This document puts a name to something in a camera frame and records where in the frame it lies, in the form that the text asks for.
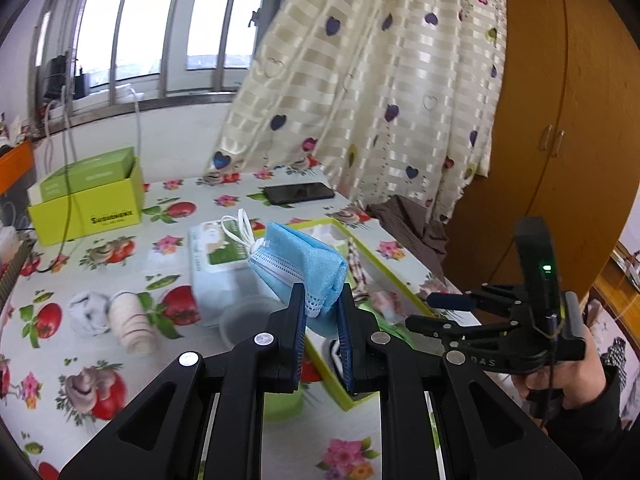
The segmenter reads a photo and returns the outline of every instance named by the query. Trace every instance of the person's arm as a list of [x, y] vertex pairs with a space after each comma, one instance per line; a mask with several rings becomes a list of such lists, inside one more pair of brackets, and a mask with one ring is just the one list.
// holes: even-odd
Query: person's arm
[[[554, 388], [564, 393], [562, 411], [546, 425], [549, 437], [578, 466], [584, 480], [595, 478], [612, 456], [622, 437], [618, 415], [620, 379], [616, 367], [600, 362], [591, 333], [584, 327], [586, 341], [582, 361], [558, 363]], [[548, 386], [548, 367], [526, 377], [512, 376], [525, 399], [531, 390]]]

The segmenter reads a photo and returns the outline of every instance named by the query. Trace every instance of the orange box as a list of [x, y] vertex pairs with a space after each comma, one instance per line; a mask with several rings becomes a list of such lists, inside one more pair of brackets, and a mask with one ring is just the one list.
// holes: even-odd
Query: orange box
[[0, 195], [33, 167], [31, 141], [25, 140], [0, 158]]

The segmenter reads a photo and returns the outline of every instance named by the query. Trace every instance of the floral tablecloth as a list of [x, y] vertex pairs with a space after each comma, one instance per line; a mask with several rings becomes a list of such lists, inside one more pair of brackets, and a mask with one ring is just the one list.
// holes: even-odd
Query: floral tablecloth
[[[0, 316], [0, 415], [43, 478], [53, 479], [75, 453], [103, 428], [164, 367], [182, 352], [207, 356], [226, 349], [218, 330], [196, 322], [191, 297], [188, 229], [245, 208], [254, 228], [273, 220], [296, 223], [331, 216], [354, 230], [408, 288], [424, 295], [445, 288], [375, 219], [355, 204], [334, 199], [271, 206], [261, 187], [325, 182], [313, 161], [255, 174], [174, 180], [145, 185], [141, 224], [68, 242], [36, 244], [33, 263], [22, 269]], [[51, 272], [39, 274], [51, 263]], [[110, 332], [81, 336], [68, 306], [80, 293], [111, 297], [147, 292], [146, 310], [158, 348], [148, 357], [127, 354]], [[465, 324], [471, 315], [460, 316]], [[264, 426], [262, 478], [380, 478], [380, 405], [371, 397], [343, 412], [305, 371], [302, 412]]]

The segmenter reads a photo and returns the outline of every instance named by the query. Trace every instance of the brown cabinet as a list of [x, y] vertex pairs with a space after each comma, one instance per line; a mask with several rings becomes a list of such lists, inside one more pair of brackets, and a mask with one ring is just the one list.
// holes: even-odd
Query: brown cabinet
[[456, 206], [445, 272], [460, 288], [521, 280], [513, 226], [539, 215], [581, 296], [640, 181], [640, 52], [607, 0], [507, 0], [507, 18], [490, 176]]

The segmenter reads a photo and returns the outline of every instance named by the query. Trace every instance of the cabinet handle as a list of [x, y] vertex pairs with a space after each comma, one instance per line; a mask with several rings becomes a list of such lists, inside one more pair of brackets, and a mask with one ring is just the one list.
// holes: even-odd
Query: cabinet handle
[[542, 139], [540, 139], [540, 151], [546, 152], [546, 149], [549, 145], [549, 139], [551, 137], [551, 132], [554, 130], [554, 126], [550, 124], [545, 128], [545, 133], [542, 134]]
[[564, 130], [560, 130], [558, 132], [558, 140], [556, 140], [556, 147], [554, 149], [554, 157], [558, 157], [560, 153], [560, 144], [562, 144], [562, 139], [564, 139]]

